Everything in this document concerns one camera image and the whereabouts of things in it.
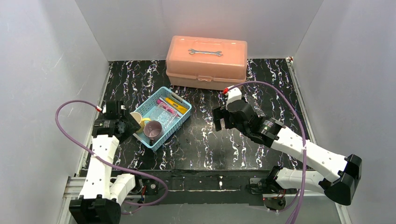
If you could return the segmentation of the yellow mug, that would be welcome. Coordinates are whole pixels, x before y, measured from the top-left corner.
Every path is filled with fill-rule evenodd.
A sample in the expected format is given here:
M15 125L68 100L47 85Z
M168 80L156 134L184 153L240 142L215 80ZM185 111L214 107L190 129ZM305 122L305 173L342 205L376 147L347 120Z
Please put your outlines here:
M139 123L140 129L137 131L137 133L142 133L144 130L145 125L151 121L150 118L144 118L140 113L138 112L131 112L131 116Z

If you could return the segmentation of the purple mug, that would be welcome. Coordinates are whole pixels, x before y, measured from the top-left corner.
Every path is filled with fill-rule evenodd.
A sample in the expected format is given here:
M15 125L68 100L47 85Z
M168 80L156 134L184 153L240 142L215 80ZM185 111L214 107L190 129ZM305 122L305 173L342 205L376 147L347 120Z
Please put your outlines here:
M163 126L159 121L149 121L143 129L143 133L149 139L149 145L153 146L163 136Z

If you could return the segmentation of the clear plastic tray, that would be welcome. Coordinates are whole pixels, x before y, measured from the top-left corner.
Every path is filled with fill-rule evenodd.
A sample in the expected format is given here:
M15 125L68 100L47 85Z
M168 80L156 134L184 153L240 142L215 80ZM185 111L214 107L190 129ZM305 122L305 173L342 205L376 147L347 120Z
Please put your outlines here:
M149 118L151 120L159 121L162 124L164 131L168 130L169 127L172 126L173 121L177 117L178 117L177 112L176 112L176 114L171 114L171 113L167 112L166 110L160 108L158 105L156 107L154 107L153 111L149 115Z

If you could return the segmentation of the light blue plastic basket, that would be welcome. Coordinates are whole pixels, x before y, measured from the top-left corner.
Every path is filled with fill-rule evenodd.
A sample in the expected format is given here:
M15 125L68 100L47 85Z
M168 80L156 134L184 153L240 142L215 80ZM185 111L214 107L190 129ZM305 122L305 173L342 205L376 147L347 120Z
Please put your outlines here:
M162 99L165 100L169 98L173 100L176 104L181 105L182 107L187 109L187 112L184 114L180 114L179 117L175 117L172 121L167 124L164 123L163 119L159 119L163 127L163 136L152 146L149 144L149 138L147 138L144 133L134 133L133 136L140 141L144 146L151 149L152 151L157 151L164 143L167 141L171 135L177 131L181 125L190 117L191 115L191 104L184 100L182 97L178 96L176 93L172 92L169 88L163 86L158 89L155 93L153 93L147 100L145 100L137 109L136 112L140 113L144 118L150 118L157 120L156 117L153 117L152 114L155 112L158 107L157 100Z

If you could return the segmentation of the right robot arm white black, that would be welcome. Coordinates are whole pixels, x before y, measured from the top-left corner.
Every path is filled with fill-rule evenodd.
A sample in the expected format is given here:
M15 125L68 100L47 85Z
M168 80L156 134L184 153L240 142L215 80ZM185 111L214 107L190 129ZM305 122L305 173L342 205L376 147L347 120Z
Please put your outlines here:
M216 131L237 129L254 143L286 153L311 167L305 174L274 166L267 177L254 184L256 189L279 191L299 189L302 181L309 191L326 195L332 201L349 206L361 179L362 159L354 154L330 152L285 126L281 121L260 116L245 100L238 99L213 109Z

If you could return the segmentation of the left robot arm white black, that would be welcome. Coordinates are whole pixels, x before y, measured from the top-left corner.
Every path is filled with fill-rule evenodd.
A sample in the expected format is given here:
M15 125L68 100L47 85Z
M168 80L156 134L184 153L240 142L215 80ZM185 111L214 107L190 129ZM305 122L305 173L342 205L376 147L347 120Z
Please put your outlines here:
M69 211L78 224L118 224L121 205L136 186L133 174L121 174L111 182L115 151L140 129L123 101L109 101L92 130L92 152L83 187Z

